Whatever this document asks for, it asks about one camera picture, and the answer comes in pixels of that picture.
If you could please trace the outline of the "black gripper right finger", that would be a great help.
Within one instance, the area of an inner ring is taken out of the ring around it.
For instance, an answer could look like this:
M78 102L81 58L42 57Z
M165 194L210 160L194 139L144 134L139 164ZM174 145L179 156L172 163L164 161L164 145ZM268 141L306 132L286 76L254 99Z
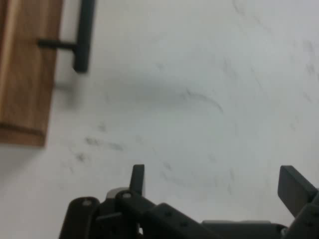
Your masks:
M280 167L278 196L294 220L285 229L285 239L319 237L319 190L293 166Z

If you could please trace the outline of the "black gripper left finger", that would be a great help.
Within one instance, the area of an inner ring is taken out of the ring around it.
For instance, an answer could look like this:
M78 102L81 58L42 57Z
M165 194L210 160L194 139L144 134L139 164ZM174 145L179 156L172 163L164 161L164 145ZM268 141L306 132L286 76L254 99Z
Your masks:
M168 204L154 204L143 195L144 165L134 165L130 185L99 202L80 197L69 203L61 239L217 239Z

